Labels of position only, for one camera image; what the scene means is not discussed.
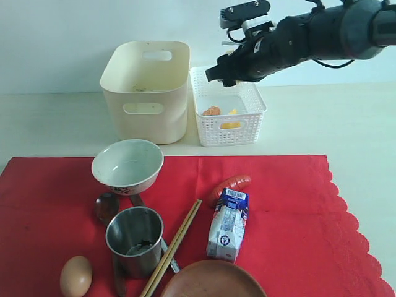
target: brown plate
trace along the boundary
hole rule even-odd
[[[161,297],[267,297],[245,270],[222,260],[203,260],[180,270]]]

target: red cloth with scalloped edge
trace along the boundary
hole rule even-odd
[[[86,296],[115,296],[105,227],[93,205],[106,191],[92,158],[13,158],[0,178],[1,296],[61,296],[59,274],[83,255],[93,267]],[[213,209],[205,197],[236,174],[249,174],[249,217],[236,264],[269,297],[392,297],[381,265],[368,254],[357,219],[331,183],[326,156],[165,157],[156,183],[142,193],[173,239],[196,199],[203,199],[175,259],[183,268],[206,259]],[[121,198],[121,209],[130,207]],[[156,295],[172,277],[170,269]],[[147,280],[128,280],[139,296]]]

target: wooden chopstick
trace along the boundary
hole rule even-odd
[[[149,281],[147,282],[145,288],[143,289],[140,297],[151,297],[157,288],[159,282],[161,281],[163,275],[165,274],[170,262],[172,261],[174,255],[176,254],[177,249],[179,248],[181,241],[187,233],[188,228],[190,227],[192,220],[194,219],[202,200],[196,200],[194,205],[191,207],[189,213],[181,224],[178,232],[174,236],[171,244],[169,245],[168,250],[161,258],[160,263],[157,265],[153,274],[151,275]]]

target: white plastic basket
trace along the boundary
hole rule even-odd
[[[199,140],[204,147],[253,144],[260,134],[267,107],[256,85],[240,82],[225,88],[217,81],[208,82],[208,67],[192,67],[190,78],[194,94]],[[221,110],[219,116],[203,116],[211,106]],[[233,109],[237,114],[229,114]],[[240,127],[223,129],[224,123],[241,123]]]

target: milk carton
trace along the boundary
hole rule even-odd
[[[249,195],[224,189],[217,202],[206,255],[235,263],[248,219]]]

